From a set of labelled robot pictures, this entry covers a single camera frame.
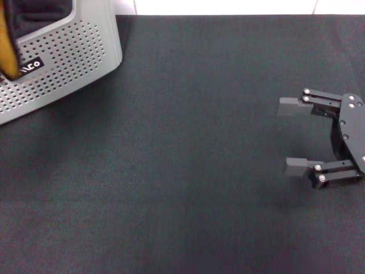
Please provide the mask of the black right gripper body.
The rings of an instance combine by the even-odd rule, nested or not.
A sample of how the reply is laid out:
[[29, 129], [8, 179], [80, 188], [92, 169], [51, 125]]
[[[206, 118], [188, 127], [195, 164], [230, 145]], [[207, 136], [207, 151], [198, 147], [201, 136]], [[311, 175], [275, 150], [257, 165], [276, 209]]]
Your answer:
[[364, 101], [360, 96], [342, 96], [338, 121], [332, 123], [331, 142], [338, 160], [351, 160], [364, 172]]

